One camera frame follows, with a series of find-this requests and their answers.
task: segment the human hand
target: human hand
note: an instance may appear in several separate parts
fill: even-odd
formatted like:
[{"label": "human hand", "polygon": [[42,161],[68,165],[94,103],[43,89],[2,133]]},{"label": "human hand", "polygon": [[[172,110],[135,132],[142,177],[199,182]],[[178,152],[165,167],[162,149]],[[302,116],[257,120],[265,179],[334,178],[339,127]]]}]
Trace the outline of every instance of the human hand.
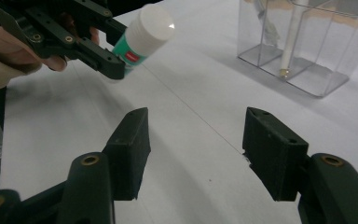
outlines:
[{"label": "human hand", "polygon": [[[74,20],[70,15],[62,14],[58,18],[58,23],[70,33],[76,35]],[[90,34],[91,41],[98,44],[98,30],[91,27]],[[43,63],[54,71],[62,71],[66,67],[66,60],[58,55],[50,56],[47,59],[39,58],[27,45],[6,32],[2,27],[0,27],[0,62],[15,69],[35,63]]]}]

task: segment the white bottle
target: white bottle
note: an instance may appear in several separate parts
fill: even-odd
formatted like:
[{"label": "white bottle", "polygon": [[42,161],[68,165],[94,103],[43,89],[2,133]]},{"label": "white bottle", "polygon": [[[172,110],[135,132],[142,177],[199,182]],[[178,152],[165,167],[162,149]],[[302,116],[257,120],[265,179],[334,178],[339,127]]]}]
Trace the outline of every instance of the white bottle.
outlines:
[{"label": "white bottle", "polygon": [[156,4],[144,5],[113,49],[128,68],[140,64],[173,37],[171,15]]}]

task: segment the transparent box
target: transparent box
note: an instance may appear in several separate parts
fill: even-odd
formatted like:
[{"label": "transparent box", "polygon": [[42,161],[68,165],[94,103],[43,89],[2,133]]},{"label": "transparent box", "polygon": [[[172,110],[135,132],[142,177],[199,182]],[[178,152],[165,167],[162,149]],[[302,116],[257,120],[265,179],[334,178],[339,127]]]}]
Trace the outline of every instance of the transparent box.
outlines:
[{"label": "transparent box", "polygon": [[317,97],[358,64],[358,0],[240,0],[238,57]]}]

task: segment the white table surface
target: white table surface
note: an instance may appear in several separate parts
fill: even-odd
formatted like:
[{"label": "white table surface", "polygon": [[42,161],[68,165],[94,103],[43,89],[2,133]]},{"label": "white table surface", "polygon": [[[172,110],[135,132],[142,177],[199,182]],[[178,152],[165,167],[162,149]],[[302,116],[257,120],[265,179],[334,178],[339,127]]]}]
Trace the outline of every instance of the white table surface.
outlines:
[{"label": "white table surface", "polygon": [[118,224],[300,223],[296,203],[273,202],[241,155],[246,108],[275,115],[309,155],[334,154],[358,171],[358,68],[315,99],[236,57],[238,0],[159,4],[175,38],[123,80],[74,61],[10,82],[0,188],[24,200],[64,181],[74,158],[101,151],[126,113],[148,107],[152,151],[139,199],[115,202]]}]

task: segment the green label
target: green label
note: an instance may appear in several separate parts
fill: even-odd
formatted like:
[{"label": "green label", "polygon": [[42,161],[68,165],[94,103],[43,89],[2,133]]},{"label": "green label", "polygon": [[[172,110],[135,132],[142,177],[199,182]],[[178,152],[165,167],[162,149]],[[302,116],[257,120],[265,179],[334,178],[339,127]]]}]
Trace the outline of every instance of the green label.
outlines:
[{"label": "green label", "polygon": [[136,66],[140,64],[146,58],[145,56],[135,53],[130,48],[125,35],[122,35],[121,38],[118,40],[115,47],[113,48],[113,53],[116,54],[125,63],[131,66]]}]

